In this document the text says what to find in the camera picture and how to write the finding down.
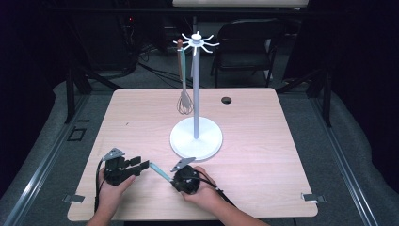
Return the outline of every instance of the wooden table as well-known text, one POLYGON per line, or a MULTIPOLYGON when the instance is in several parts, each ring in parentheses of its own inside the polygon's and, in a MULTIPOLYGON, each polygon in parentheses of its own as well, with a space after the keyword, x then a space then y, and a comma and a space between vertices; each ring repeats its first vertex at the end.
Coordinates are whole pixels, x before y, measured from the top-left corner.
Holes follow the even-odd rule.
MULTIPOLYGON (((121 89, 115 91, 83 172, 69 220, 89 220, 93 215, 95 171, 112 148, 126 159, 141 156, 168 172, 180 157, 172 151, 169 136, 179 121, 191 117, 178 113, 179 89, 121 89)), ((301 193, 311 189, 290 130, 273 89, 201 89, 199 114, 214 121, 223 144, 202 166, 231 201, 256 218, 314 217, 316 204, 301 193), (232 102, 225 105, 222 97, 232 102)), ((191 220, 214 216, 185 202, 152 169, 142 171, 128 188, 114 219, 191 220)))
POLYGON ((309 0, 173 0, 174 7, 305 8, 309 0))

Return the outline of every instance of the black device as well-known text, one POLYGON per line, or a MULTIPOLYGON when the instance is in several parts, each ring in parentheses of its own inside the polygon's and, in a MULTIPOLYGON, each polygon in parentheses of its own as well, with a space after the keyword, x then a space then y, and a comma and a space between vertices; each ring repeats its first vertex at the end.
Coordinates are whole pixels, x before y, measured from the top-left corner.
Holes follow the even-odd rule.
POLYGON ((176 171, 171 183, 177 191, 192 195, 200 188, 200 175, 198 171, 187 165, 176 171))
POLYGON ((149 166, 150 161, 141 163, 140 156, 126 161, 124 157, 109 159, 105 161, 104 178, 110 185, 117 186, 132 175, 139 176, 149 166))
POLYGON ((135 157, 130 160, 125 160, 125 153, 117 148, 112 149, 106 156, 99 162, 96 172, 96 198, 94 203, 94 212, 97 211, 99 206, 100 190, 104 181, 110 185, 118 186, 130 176, 139 176, 142 170, 150 166, 150 161, 141 163, 141 157, 135 157), (99 182, 99 173, 102 163, 105 162, 104 180, 99 182))

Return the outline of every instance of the hand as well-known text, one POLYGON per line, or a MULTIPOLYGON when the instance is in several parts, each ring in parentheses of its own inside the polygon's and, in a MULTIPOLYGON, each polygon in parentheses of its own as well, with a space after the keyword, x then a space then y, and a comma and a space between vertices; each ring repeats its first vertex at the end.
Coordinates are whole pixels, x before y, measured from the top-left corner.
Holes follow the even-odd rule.
MULTIPOLYGON (((199 177, 205 180, 209 180, 212 184, 216 186, 214 179, 212 179, 201 167, 194 167, 194 170, 201 172, 199 177)), ((251 225, 251 226, 267 226, 268 224, 244 213, 230 203, 224 201, 216 190, 208 185, 207 183, 201 181, 199 183, 199 189, 197 193, 193 195, 188 195, 181 192, 185 201, 192 202, 208 211, 209 213, 215 215, 224 225, 226 226, 241 226, 241 225, 251 225)))
MULTIPOLYGON (((199 174, 200 178, 209 180, 212 184, 216 186, 216 182, 208 175, 208 173, 206 173, 204 168, 194 167, 194 170, 201 172, 199 174)), ((216 190, 203 181, 199 183, 199 189, 195 194, 188 195, 184 192, 181 193, 185 201, 192 202, 210 213, 214 212, 213 208, 217 206, 218 202, 224 202, 219 194, 217 194, 216 190)))
POLYGON ((132 175, 118 186, 112 186, 104 180, 104 168, 99 172, 99 185, 101 187, 99 195, 99 207, 97 212, 88 222, 88 225, 107 225, 122 199, 123 192, 133 183, 135 176, 132 175))

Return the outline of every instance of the white stand base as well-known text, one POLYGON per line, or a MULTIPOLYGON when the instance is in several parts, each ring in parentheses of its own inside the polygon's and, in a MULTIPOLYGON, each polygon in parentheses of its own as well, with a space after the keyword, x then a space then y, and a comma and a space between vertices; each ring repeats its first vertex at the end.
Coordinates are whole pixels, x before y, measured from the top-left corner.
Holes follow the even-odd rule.
POLYGON ((196 161, 214 156, 223 141, 222 131, 211 120, 199 117, 199 138, 194 138, 194 117, 179 121, 170 133, 170 145, 181 158, 196 157, 196 161))

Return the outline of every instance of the black chair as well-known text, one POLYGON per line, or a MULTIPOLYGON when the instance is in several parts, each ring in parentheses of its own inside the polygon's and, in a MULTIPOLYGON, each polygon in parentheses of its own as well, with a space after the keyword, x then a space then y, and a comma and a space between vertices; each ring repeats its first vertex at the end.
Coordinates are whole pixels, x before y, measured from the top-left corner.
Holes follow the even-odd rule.
POLYGON ((285 34, 285 25, 278 19, 237 20, 223 25, 218 34, 211 75, 215 70, 215 88, 218 71, 268 71, 269 86, 277 44, 285 34), (270 41, 268 50, 265 42, 270 41))

